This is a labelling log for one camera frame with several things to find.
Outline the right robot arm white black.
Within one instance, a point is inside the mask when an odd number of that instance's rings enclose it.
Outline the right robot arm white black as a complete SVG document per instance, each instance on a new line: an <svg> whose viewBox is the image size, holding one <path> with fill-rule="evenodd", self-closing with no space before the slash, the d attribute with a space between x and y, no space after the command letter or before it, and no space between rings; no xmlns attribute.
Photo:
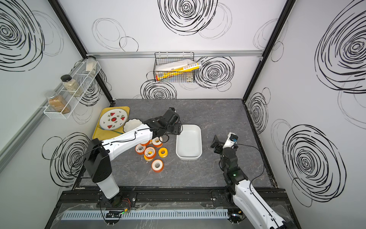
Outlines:
<svg viewBox="0 0 366 229"><path fill-rule="evenodd" d="M286 229L287 222L265 202L238 165L236 150L238 136L232 132L221 142L215 135L211 144L220 155L219 167L234 204L243 212L255 229Z"/></svg>

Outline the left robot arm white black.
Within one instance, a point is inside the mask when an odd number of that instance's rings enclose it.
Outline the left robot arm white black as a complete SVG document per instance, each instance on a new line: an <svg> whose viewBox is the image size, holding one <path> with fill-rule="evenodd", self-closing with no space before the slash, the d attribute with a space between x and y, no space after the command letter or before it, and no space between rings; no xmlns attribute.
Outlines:
<svg viewBox="0 0 366 229"><path fill-rule="evenodd" d="M83 155L83 166L104 196L114 199L120 188L113 177L111 162L138 144L163 135L179 135L181 129L180 116L171 107L164 115L148 119L122 135L103 141L93 139Z"/></svg>

